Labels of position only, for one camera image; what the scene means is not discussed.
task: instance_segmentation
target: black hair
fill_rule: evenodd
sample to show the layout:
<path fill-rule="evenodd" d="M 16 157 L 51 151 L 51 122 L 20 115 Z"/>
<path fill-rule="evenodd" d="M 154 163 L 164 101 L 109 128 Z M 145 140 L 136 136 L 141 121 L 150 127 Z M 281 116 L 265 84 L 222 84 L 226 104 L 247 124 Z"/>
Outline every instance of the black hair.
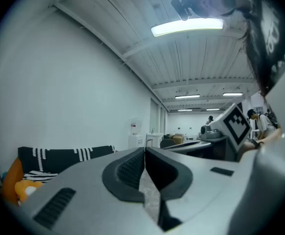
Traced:
<path fill-rule="evenodd" d="M 252 114 L 256 114 L 256 112 L 255 112 L 253 109 L 250 109 L 250 110 L 247 112 L 248 118 L 251 118 Z"/>

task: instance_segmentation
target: ceiling light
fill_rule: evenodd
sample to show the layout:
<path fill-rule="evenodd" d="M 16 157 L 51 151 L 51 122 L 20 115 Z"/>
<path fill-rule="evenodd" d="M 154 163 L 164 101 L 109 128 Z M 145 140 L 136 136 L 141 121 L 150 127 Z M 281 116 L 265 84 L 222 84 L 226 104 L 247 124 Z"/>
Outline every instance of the ceiling light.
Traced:
<path fill-rule="evenodd" d="M 200 95 L 176 96 L 175 99 L 180 99 L 180 98 L 193 98 L 193 97 L 200 97 Z"/>
<path fill-rule="evenodd" d="M 178 20 L 151 28 L 152 34 L 159 37 L 165 34 L 194 29 L 222 29 L 223 20 L 216 18 L 192 18 L 187 21 Z"/>
<path fill-rule="evenodd" d="M 223 93 L 223 96 L 242 96 L 243 93 Z"/>

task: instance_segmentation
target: white shirt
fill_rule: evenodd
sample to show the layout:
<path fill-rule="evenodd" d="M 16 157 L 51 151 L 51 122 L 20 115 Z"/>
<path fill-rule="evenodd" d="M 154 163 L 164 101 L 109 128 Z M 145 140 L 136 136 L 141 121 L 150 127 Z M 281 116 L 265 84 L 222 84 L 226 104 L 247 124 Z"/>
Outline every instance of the white shirt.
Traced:
<path fill-rule="evenodd" d="M 275 127 L 272 125 L 271 121 L 264 114 L 259 115 L 259 119 L 257 120 L 257 126 L 261 132 L 266 131 L 266 134 L 264 136 L 265 138 L 270 136 L 276 130 Z"/>

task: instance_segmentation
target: white cabinet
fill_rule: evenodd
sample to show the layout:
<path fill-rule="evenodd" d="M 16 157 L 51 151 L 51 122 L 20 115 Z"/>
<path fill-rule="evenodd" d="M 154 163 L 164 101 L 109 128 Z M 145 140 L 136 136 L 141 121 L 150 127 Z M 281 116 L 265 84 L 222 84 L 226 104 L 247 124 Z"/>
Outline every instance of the white cabinet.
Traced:
<path fill-rule="evenodd" d="M 148 133 L 146 146 L 160 148 L 160 143 L 162 139 L 163 139 L 163 133 Z"/>
<path fill-rule="evenodd" d="M 128 149 L 144 147 L 144 137 L 142 135 L 129 135 Z"/>

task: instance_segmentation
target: person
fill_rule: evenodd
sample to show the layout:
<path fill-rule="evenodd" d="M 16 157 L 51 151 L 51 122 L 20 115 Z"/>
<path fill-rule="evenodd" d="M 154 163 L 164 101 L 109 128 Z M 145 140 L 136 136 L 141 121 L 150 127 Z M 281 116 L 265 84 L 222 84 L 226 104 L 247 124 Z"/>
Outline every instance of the person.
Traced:
<path fill-rule="evenodd" d="M 258 140 L 262 140 L 270 135 L 272 135 L 276 128 L 273 126 L 269 118 L 264 114 L 257 114 L 254 110 L 249 110 L 247 115 L 250 119 L 257 121 L 257 126 L 259 129 Z"/>
<path fill-rule="evenodd" d="M 209 116 L 208 121 L 206 122 L 206 125 L 210 124 L 212 121 L 213 121 L 213 116 Z"/>
<path fill-rule="evenodd" d="M 182 0 L 178 9 L 174 8 L 183 20 L 183 9 L 191 14 L 188 8 L 202 18 L 225 18 L 240 12 L 246 21 L 244 50 L 261 95 L 266 96 L 285 71 L 285 0 L 279 4 L 276 1 L 280 0 Z M 278 128 L 257 141 L 258 147 L 281 136 Z M 240 154 L 258 147 L 246 142 Z"/>

